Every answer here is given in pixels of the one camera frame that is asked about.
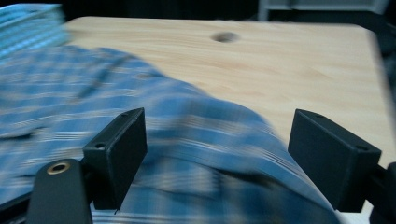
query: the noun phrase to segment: plaid fabric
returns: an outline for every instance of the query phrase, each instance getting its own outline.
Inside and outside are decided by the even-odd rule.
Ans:
[[[145,107],[148,154],[121,210],[95,223],[338,223],[254,112],[113,49],[23,51],[0,67],[0,203],[44,164],[81,159],[119,113]]]

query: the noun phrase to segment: wooden table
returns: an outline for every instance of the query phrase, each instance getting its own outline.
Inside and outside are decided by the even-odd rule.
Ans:
[[[393,106],[374,35],[352,25],[86,17],[70,44],[138,55],[166,75],[268,119],[285,144],[294,110],[334,120],[396,161]],[[232,42],[215,39],[233,33]]]

